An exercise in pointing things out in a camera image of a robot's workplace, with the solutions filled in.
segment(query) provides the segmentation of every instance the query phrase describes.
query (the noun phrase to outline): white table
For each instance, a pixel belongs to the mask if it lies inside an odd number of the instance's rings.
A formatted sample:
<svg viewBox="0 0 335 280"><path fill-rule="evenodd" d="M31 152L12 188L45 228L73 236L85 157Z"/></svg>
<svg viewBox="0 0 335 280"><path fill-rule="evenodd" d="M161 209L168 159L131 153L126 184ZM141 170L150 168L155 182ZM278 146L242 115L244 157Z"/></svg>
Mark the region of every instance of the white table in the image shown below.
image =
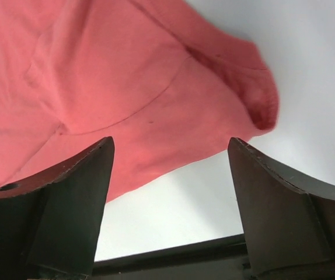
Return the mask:
<svg viewBox="0 0 335 280"><path fill-rule="evenodd" d="M335 1L188 2L218 27L253 40L274 73L279 123L251 144L335 184ZM96 260L242 232L224 152L107 204Z"/></svg>

